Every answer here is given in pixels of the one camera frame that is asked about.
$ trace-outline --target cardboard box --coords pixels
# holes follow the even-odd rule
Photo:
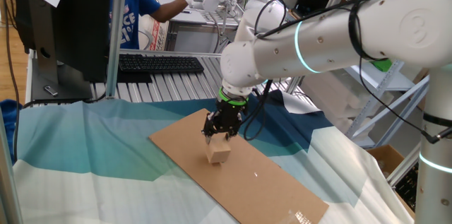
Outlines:
[[[328,204],[239,136],[210,164],[199,110],[149,138],[240,223],[318,223]]]
[[[380,146],[378,148],[367,150],[370,155],[374,156],[375,160],[379,164],[379,167],[384,175],[384,177],[388,177],[399,164],[405,159],[394,147],[390,145]],[[411,208],[403,201],[403,199],[395,193],[400,202],[402,202],[403,206],[410,214],[412,218],[415,218],[415,213],[411,210]]]

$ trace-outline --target human arm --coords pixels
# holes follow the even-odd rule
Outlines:
[[[158,22],[164,23],[169,19],[177,16],[188,6],[185,0],[174,0],[168,4],[163,4],[160,8],[152,13],[152,16]]]

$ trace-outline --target robotic arm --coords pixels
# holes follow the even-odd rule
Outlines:
[[[424,127],[429,134],[437,134],[430,139],[438,143],[422,140],[416,221],[452,223],[452,139],[440,133],[452,127],[452,69],[448,65],[452,62],[452,3],[447,1],[368,0],[357,12],[360,25],[354,22],[349,26],[351,12],[336,9],[266,37],[254,35],[257,12],[245,11],[234,42],[222,53],[224,79],[217,97],[218,109],[206,117],[206,142],[219,132],[226,132],[228,140],[237,135],[253,86],[266,79],[356,65],[360,56],[352,39],[361,38],[362,49],[374,59],[399,59],[433,68]],[[271,8],[262,14],[273,17],[259,23],[267,31],[275,28],[273,22],[280,22],[280,13],[273,13]]]
[[[424,68],[450,64],[452,21],[448,18],[452,4],[438,1],[447,0],[370,0],[362,4],[358,17],[363,50],[375,59],[400,59]],[[254,36],[257,11],[245,11],[234,42],[222,53],[224,79],[218,93],[218,111],[206,120],[207,137],[214,131],[236,135],[238,121],[242,120],[240,112],[246,110],[252,87],[267,79],[321,73],[359,63],[350,39],[348,10],[318,15],[265,38]],[[281,14],[272,13],[271,7],[263,14],[267,18],[259,25],[267,24],[267,30],[276,27],[272,22],[280,22]]]

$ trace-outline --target green ring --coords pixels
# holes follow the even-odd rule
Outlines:
[[[218,91],[218,95],[220,96],[220,98],[224,101],[226,101],[227,103],[231,104],[231,105],[246,105],[248,103],[248,98],[246,98],[246,101],[243,102],[238,102],[238,101],[234,101],[234,100],[230,100],[228,99],[225,94],[221,91]]]

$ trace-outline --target black keyboard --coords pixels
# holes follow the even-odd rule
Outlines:
[[[120,54],[119,68],[123,72],[149,73],[204,71],[196,57],[144,57],[141,54]]]

